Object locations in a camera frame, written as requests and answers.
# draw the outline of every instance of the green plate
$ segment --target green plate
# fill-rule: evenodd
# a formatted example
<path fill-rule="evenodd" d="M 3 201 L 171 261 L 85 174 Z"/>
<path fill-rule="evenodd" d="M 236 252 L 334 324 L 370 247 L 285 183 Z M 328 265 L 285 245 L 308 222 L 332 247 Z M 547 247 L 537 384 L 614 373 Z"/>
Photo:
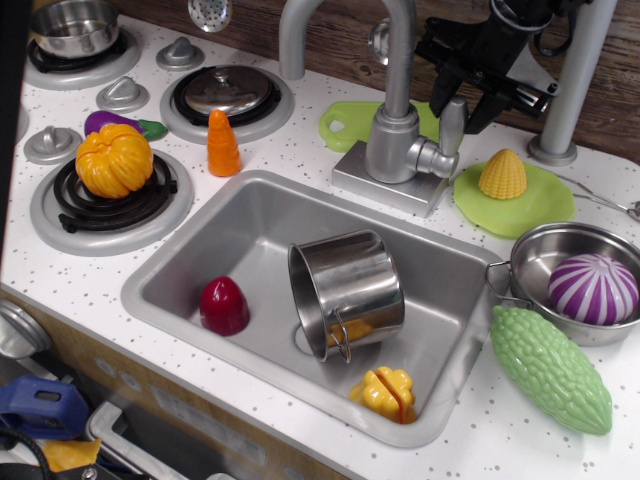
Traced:
<path fill-rule="evenodd" d="M 412 102 L 420 118 L 420 134 L 434 142 L 439 139 L 439 121 L 426 102 Z M 358 140 L 367 142 L 371 132 L 373 116 L 381 102 L 335 102 L 322 115 L 318 129 L 327 147 L 334 152 L 348 152 Z M 339 130 L 332 130 L 331 124 L 342 124 Z"/>
<path fill-rule="evenodd" d="M 527 190 L 518 198 L 497 200 L 482 193 L 478 181 L 486 163 L 478 163 L 455 180 L 454 201 L 469 220 L 507 238 L 545 223 L 571 220 L 576 213 L 571 190 L 553 173 L 523 163 Z"/>

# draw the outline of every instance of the sink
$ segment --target sink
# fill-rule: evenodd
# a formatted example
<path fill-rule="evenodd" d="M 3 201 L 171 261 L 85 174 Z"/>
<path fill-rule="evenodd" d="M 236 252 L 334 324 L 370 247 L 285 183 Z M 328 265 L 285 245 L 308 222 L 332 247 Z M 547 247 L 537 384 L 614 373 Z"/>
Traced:
<path fill-rule="evenodd" d="M 395 260 L 405 324 L 392 339 L 354 349 L 350 364 L 340 355 L 322 363 L 300 335 L 288 247 L 362 229 L 380 235 Z M 417 447 L 444 428 L 482 348 L 497 301 L 484 272 L 496 261 L 483 248 L 249 171 L 229 180 L 127 279 L 122 301 L 140 320 L 354 428 L 397 447 Z M 203 328 L 198 309 L 204 286 L 222 275 L 240 286 L 251 311 L 247 328 L 229 337 Z M 506 271 L 495 275 L 494 286 L 506 290 Z M 382 365 L 413 378 L 416 422 L 399 425 L 349 400 L 367 370 Z"/>

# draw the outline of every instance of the blue tool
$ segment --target blue tool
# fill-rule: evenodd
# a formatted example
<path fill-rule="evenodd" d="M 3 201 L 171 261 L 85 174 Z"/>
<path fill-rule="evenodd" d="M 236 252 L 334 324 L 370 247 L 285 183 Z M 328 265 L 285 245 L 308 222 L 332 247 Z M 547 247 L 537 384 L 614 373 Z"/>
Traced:
<path fill-rule="evenodd" d="M 88 416 L 87 403 L 68 383 L 25 375 L 0 388 L 0 420 L 32 438 L 76 438 Z"/>

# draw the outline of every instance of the wood panel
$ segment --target wood panel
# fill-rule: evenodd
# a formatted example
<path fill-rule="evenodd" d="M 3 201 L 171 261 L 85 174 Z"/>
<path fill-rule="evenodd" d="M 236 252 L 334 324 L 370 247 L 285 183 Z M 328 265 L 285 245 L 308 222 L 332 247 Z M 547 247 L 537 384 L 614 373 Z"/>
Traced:
<path fill-rule="evenodd" d="M 215 34 L 199 30 L 189 18 L 186 0 L 112 0 L 124 15 L 145 20 L 179 32 L 210 39 L 244 51 L 276 59 L 278 22 L 285 0 L 232 0 L 233 18 L 229 27 Z M 480 22 L 488 16 L 489 0 L 418 1 L 418 33 L 427 17 L 463 22 Z M 385 69 L 371 57 L 367 38 L 371 27 L 387 16 L 384 4 L 373 0 L 326 0 L 311 18 L 307 35 L 307 68 L 384 90 Z M 579 145 L 619 155 L 640 163 L 640 2 L 619 0 L 574 140 Z M 566 36 L 562 20 L 545 33 L 551 45 Z M 540 59 L 558 78 L 562 58 Z M 414 68 L 412 96 L 427 100 L 434 69 L 418 59 Z M 463 93 L 474 105 L 478 94 L 469 88 Z M 535 120 L 518 112 L 505 112 L 500 123 L 539 132 L 543 119 Z"/>

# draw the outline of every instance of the stainless steel pot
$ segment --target stainless steel pot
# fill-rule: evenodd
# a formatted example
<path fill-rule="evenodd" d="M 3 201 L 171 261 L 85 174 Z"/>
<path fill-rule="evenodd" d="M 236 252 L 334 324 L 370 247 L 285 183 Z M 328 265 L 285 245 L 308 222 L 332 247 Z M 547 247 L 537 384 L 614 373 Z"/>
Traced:
<path fill-rule="evenodd" d="M 370 230 L 289 247 L 289 276 L 300 323 L 320 361 L 396 335 L 404 295 L 395 263 Z"/>
<path fill-rule="evenodd" d="M 630 318 L 610 326 L 589 325 L 558 314 L 548 296 L 549 277 L 567 258 L 583 253 L 598 253 L 624 264 L 640 281 L 640 250 L 618 235 L 575 222 L 541 225 L 522 235 L 511 250 L 511 260 L 487 266 L 485 280 L 495 295 L 533 309 L 581 346 L 608 345 L 629 335 L 640 323 L 640 306 Z M 490 282 L 491 269 L 507 266 L 514 297 L 495 292 Z"/>
<path fill-rule="evenodd" d="M 103 0 L 63 0 L 31 16 L 38 46 L 60 58 L 84 58 L 107 50 L 118 38 L 118 10 Z"/>

